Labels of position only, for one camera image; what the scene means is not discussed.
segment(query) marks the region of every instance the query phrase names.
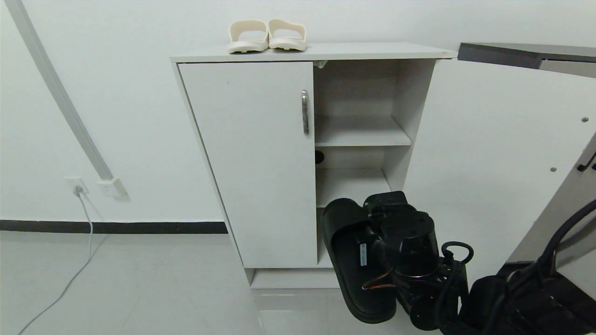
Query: orange wire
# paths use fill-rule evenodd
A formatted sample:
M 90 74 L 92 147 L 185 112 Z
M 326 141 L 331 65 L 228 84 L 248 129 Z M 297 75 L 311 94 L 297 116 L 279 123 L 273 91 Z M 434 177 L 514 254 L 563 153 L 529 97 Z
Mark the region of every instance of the orange wire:
M 381 280 L 383 278 L 385 278 L 387 275 L 389 275 L 391 272 L 393 271 L 393 268 L 389 269 L 389 271 L 385 272 L 384 274 L 378 276 L 377 278 L 373 278 L 369 281 L 367 281 L 366 283 L 364 283 L 362 285 L 362 289 L 363 290 L 372 290 L 372 289 L 380 289 L 382 287 L 395 287 L 395 285 L 393 284 L 383 284 L 383 285 L 376 285 L 376 286 L 371 286 L 369 287 L 369 285 L 371 285 L 372 283 Z

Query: metal handle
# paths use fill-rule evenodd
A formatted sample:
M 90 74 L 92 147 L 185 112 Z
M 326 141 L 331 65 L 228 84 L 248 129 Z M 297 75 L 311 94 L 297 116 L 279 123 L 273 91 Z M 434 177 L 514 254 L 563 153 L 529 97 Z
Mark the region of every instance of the metal handle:
M 308 135 L 308 92 L 305 89 L 302 90 L 302 129 Z
M 586 171 L 588 169 L 588 167 L 590 165 L 592 165 L 592 162 L 594 161 L 595 158 L 596 158 L 596 152 L 592 155 L 592 158 L 590 158 L 590 160 L 588 161 L 588 164 L 586 164 L 586 165 L 583 165 L 583 164 L 578 165 L 578 171 L 580 171 L 580 172 Z M 596 170 L 596 164 L 594 164 L 592 166 L 592 168 L 594 170 Z

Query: floor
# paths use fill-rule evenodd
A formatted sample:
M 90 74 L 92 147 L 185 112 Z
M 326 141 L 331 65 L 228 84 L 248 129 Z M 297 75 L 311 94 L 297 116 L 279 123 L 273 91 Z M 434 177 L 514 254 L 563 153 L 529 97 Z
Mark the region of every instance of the floor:
M 23 335 L 439 334 L 403 310 L 354 319 L 339 290 L 250 290 L 227 235 L 95 235 L 91 263 Z M 0 233 L 0 333 L 16 335 L 85 263 L 88 235 Z

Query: label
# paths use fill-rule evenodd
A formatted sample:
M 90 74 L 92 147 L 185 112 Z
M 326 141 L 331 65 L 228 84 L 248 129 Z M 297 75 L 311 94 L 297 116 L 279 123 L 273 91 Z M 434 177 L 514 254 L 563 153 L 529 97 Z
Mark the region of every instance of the label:
M 367 244 L 360 244 L 360 266 L 367 265 Z

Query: wall switch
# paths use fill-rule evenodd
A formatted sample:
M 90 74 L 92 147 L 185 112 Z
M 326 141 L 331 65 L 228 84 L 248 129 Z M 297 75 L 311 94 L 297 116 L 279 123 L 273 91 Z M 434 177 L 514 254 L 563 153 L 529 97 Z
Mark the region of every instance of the wall switch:
M 126 190 L 118 178 L 98 181 L 97 185 L 100 186 L 101 193 L 106 197 L 123 197 L 126 195 Z
M 83 189 L 83 193 L 89 193 L 87 186 L 83 184 L 83 180 L 77 177 L 64 177 L 66 184 L 69 186 L 70 191 L 74 191 L 75 187 L 80 186 Z

